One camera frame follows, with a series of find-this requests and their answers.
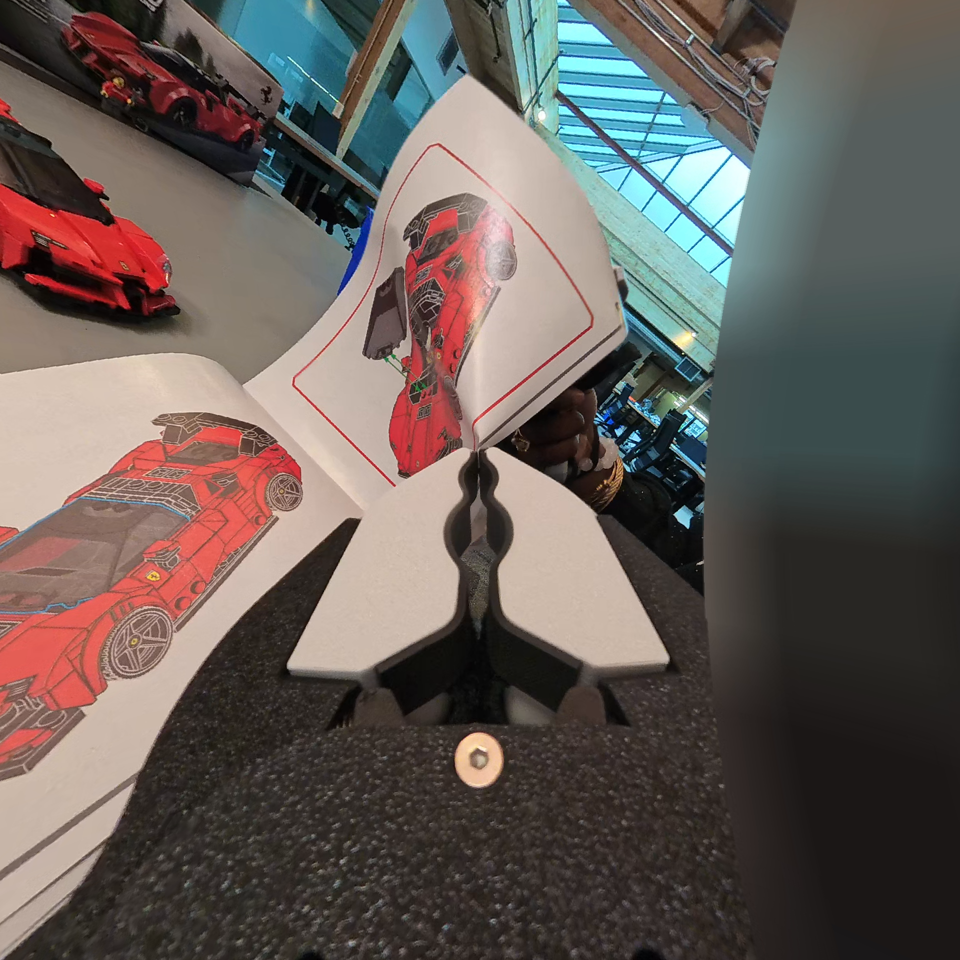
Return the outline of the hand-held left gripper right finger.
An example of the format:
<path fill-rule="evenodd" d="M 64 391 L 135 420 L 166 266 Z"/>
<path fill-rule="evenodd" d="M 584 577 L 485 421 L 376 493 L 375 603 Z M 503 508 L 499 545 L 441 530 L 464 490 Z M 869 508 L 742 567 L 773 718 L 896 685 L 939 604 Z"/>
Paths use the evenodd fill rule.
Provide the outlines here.
<path fill-rule="evenodd" d="M 544 706 L 666 669 L 669 654 L 594 511 L 498 449 L 480 453 L 494 672 Z"/>

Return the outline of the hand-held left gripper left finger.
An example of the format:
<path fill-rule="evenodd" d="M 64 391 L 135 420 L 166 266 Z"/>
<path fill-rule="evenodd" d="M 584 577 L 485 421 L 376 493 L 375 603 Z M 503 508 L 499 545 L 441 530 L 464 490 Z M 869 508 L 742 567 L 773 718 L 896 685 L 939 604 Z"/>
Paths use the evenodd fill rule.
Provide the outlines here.
<path fill-rule="evenodd" d="M 301 634 L 295 676 L 390 690 L 421 706 L 461 676 L 473 627 L 462 554 L 478 456 L 458 450 L 366 511 Z"/>

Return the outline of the lego instruction booklet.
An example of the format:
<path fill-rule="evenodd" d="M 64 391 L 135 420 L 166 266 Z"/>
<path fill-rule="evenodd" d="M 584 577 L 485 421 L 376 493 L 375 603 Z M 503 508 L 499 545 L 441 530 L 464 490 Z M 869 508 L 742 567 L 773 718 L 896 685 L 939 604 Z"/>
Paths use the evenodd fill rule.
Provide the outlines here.
<path fill-rule="evenodd" d="M 2 375 L 2 957 L 83 882 L 264 594 L 623 342 L 612 261 L 569 168 L 463 79 L 401 150 L 342 293 L 256 377 L 187 354 Z"/>

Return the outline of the red lego sports car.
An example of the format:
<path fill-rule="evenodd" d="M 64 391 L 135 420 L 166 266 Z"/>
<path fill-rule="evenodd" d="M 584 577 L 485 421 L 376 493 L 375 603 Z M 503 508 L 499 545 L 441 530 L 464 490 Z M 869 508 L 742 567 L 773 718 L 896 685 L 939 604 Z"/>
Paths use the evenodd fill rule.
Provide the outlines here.
<path fill-rule="evenodd" d="M 106 205 L 49 139 L 1 102 L 2 269 L 49 294 L 146 318 L 175 316 L 162 246 Z"/>

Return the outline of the person's right forearm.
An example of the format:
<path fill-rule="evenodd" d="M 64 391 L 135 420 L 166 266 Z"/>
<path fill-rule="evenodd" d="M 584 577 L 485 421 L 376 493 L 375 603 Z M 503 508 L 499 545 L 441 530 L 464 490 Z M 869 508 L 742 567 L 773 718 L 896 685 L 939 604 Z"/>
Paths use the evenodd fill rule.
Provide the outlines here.
<path fill-rule="evenodd" d="M 648 472 L 624 472 L 618 492 L 600 511 L 619 522 L 697 593 L 704 593 L 703 517 L 687 526 L 675 516 L 666 486 Z"/>

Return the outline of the lego set box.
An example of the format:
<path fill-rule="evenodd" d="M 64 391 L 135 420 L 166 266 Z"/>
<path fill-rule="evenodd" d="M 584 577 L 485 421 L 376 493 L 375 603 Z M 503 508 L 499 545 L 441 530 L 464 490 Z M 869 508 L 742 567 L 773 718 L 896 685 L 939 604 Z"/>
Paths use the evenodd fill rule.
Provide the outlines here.
<path fill-rule="evenodd" d="M 182 1 L 3 1 L 2 47 L 249 186 L 280 82 Z"/>

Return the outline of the person's right hand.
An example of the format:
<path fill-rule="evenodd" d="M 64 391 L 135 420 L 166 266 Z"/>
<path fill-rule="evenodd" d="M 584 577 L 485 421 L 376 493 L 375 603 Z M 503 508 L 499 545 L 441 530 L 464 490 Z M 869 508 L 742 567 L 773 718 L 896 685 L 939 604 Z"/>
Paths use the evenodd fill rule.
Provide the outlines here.
<path fill-rule="evenodd" d="M 595 390 L 565 390 L 500 444 L 566 486 L 594 512 L 609 508 L 625 469 L 617 443 L 597 430 Z"/>

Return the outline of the office desks with chairs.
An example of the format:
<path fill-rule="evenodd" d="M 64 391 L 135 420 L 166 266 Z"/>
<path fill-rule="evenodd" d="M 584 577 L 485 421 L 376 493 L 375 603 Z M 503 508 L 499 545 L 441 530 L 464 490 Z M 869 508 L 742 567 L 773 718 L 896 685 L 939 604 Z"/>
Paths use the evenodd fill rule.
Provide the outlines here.
<path fill-rule="evenodd" d="M 701 510 L 709 422 L 692 400 L 659 384 L 641 393 L 623 380 L 600 406 L 596 423 L 615 441 L 631 479 L 654 480 L 675 509 Z"/>

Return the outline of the blue plastic bin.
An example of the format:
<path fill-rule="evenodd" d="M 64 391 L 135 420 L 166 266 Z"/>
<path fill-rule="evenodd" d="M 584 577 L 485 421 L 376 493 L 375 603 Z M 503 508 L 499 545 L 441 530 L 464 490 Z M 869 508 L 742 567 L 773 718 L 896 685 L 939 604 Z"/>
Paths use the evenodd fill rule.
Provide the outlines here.
<path fill-rule="evenodd" d="M 359 228 L 358 238 L 356 239 L 354 246 L 351 248 L 350 259 L 343 273 L 343 276 L 338 288 L 338 295 L 340 295 L 344 291 L 344 289 L 347 287 L 347 285 L 349 284 L 350 280 L 354 276 L 359 264 L 361 263 L 364 257 L 368 240 L 370 237 L 370 233 L 371 233 L 371 227 L 374 222 L 374 218 L 375 218 L 374 208 L 370 206 L 366 207 L 366 214 L 362 222 L 362 225 Z"/>

